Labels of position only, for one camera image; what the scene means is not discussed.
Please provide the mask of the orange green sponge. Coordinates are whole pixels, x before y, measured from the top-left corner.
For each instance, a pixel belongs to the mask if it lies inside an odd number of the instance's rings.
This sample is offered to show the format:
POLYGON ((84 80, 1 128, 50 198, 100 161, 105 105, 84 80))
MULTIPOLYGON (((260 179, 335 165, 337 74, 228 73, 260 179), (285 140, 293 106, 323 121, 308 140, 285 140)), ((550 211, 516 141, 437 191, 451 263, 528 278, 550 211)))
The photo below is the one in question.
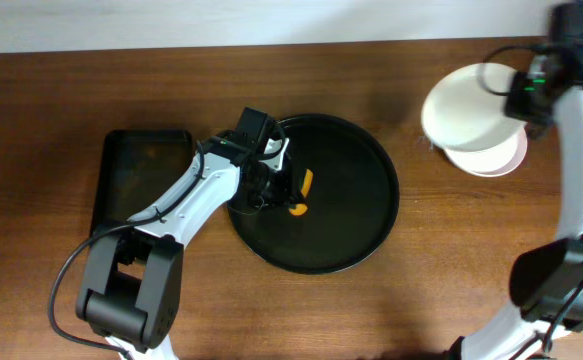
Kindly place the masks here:
POLYGON ((299 180, 297 181, 297 187, 295 188, 295 195, 297 199, 293 204, 289 206, 289 213, 293 216, 302 216, 308 210, 308 205, 306 203, 306 197, 308 196, 314 174, 309 169, 304 169, 300 174, 299 180))

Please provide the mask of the white plate with ketchup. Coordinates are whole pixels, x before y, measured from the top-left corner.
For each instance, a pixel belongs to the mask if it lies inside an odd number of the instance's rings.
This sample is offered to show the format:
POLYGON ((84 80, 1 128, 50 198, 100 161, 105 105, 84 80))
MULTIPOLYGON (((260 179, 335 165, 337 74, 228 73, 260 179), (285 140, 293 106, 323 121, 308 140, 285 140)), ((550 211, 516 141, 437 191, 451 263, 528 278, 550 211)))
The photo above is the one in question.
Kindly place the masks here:
POLYGON ((482 88, 479 71, 487 84, 505 91, 515 70, 488 63, 472 64, 445 76, 428 93, 421 111, 425 136, 437 147, 474 152, 494 147, 523 127, 504 115, 505 99, 482 88))

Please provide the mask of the pink plate with ketchup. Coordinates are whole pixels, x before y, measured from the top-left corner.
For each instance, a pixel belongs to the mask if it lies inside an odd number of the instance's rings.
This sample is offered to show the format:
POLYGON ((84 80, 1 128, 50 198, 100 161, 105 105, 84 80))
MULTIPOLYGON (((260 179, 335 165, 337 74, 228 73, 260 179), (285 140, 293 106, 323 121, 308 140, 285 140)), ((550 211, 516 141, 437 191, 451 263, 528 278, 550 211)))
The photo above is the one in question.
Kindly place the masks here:
POLYGON ((447 158, 462 171, 484 178, 494 178, 513 172, 524 160, 528 140, 524 128, 503 143, 492 148, 464 152, 445 149, 447 158))

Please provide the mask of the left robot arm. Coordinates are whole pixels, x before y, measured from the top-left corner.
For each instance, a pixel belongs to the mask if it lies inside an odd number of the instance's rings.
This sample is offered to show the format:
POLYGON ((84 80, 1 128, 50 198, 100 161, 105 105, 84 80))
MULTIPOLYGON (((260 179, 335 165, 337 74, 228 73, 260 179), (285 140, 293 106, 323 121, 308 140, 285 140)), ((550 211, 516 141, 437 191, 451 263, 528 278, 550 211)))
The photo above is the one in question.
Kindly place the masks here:
POLYGON ((146 209, 94 234, 76 315, 122 359, 172 359, 168 333, 181 293, 184 251, 221 205, 252 214, 304 214, 310 170, 293 164, 290 138, 268 114, 246 108, 236 127, 197 144, 185 173, 146 209))

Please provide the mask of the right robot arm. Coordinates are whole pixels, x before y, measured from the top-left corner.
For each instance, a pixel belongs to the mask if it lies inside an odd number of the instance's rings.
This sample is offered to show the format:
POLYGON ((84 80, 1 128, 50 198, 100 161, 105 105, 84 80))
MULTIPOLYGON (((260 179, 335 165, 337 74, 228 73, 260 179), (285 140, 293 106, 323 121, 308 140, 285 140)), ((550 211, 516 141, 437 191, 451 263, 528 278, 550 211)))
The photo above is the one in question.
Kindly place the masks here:
POLYGON ((505 115, 538 131, 558 130, 561 210, 553 242, 521 254, 509 300, 482 329, 458 338, 448 359, 547 359, 555 340, 583 331, 583 1, 550 12, 544 42, 513 76, 505 115))

